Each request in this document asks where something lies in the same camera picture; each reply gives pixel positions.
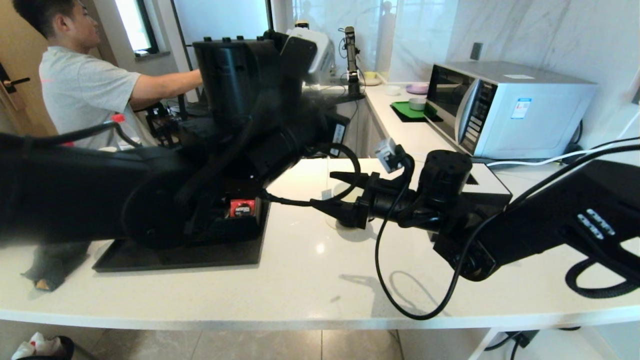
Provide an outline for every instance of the bowl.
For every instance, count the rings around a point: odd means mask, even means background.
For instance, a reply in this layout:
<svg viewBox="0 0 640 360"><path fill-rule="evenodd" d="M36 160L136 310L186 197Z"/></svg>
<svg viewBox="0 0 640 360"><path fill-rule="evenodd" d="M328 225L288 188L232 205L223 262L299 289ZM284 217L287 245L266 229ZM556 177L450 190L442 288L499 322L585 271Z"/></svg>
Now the bowl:
<svg viewBox="0 0 640 360"><path fill-rule="evenodd" d="M427 105L427 99L423 97L414 97L409 99L409 108L415 111L424 111L424 107Z"/></svg>
<svg viewBox="0 0 640 360"><path fill-rule="evenodd" d="M387 95L389 96L398 96L400 95L400 86L389 85L387 86Z"/></svg>

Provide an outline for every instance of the man's hand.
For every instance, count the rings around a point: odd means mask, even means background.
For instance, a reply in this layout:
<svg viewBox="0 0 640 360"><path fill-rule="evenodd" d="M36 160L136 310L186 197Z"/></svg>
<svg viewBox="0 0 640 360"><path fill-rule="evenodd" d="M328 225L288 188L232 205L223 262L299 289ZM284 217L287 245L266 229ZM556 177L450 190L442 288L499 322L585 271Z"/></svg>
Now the man's hand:
<svg viewBox="0 0 640 360"><path fill-rule="evenodd" d="M141 75L131 94L131 107L137 110L144 109L160 99L182 95L200 85L200 70L163 76Z"/></svg>

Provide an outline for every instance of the kitchen counter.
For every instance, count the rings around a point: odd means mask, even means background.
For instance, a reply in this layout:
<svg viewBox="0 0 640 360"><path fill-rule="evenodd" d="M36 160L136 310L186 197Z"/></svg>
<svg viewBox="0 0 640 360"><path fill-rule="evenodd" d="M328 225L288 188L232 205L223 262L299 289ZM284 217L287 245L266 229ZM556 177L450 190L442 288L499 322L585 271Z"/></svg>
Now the kitchen counter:
<svg viewBox="0 0 640 360"><path fill-rule="evenodd" d="M383 86L366 93L375 125L416 157L417 174L426 153L451 149L427 124L402 123L389 107L414 95L389 97ZM499 177L518 195L556 166L503 170ZM269 190L291 199L318 198L337 185L327 175L334 170L350 171L350 162L304 160ZM362 160L362 170L384 173L373 159ZM34 247L2 249L0 319L163 330L480 329L467 355L500 329L640 320L638 291L591 300L565 285L566 271L585 258L567 246L504 266L483 282L462 279L440 316L410 320L392 307L376 278L373 255L380 224L375 220L364 231L344 229L314 209L274 204L260 264L224 268L97 274L91 266L111 242L96 241L87 261L54 293L34 290L20 275L30 266ZM629 246L640 248L637 241ZM453 271L433 251L426 232L389 223L380 254L385 280L402 305L418 313L437 306ZM605 286L619 278L596 266L581 281Z"/></svg>

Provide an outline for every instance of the sticker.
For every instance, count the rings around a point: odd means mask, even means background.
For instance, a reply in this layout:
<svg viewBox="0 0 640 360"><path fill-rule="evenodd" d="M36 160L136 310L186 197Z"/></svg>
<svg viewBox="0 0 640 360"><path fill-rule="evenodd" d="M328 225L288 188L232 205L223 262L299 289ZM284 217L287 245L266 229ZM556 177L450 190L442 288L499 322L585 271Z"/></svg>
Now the sticker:
<svg viewBox="0 0 640 360"><path fill-rule="evenodd" d="M344 125L337 124L335 126L335 133L333 134L333 143L342 143L345 129L346 127ZM338 156L338 154L340 154L340 151L338 149L331 150L331 155Z"/></svg>
<svg viewBox="0 0 640 360"><path fill-rule="evenodd" d="M529 111L531 105L531 99L518 99L515 110L513 110L512 119L524 119Z"/></svg>
<svg viewBox="0 0 640 360"><path fill-rule="evenodd" d="M521 80L533 80L535 78L529 76L529 75L505 75L507 78L511 78L511 79L521 79Z"/></svg>

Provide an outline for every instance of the microwave control panel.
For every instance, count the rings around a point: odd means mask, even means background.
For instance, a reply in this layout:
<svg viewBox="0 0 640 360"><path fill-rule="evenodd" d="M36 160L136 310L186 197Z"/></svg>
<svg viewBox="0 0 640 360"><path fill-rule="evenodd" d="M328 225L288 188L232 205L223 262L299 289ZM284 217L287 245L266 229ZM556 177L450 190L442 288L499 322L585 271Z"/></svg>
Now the microwave control panel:
<svg viewBox="0 0 640 360"><path fill-rule="evenodd" d="M473 154L476 151L478 139L480 139L484 122L489 115L491 103L497 90L497 85L480 81L476 98L469 113L467 125L463 130L464 137L461 143L462 147L464 147L469 154Z"/></svg>

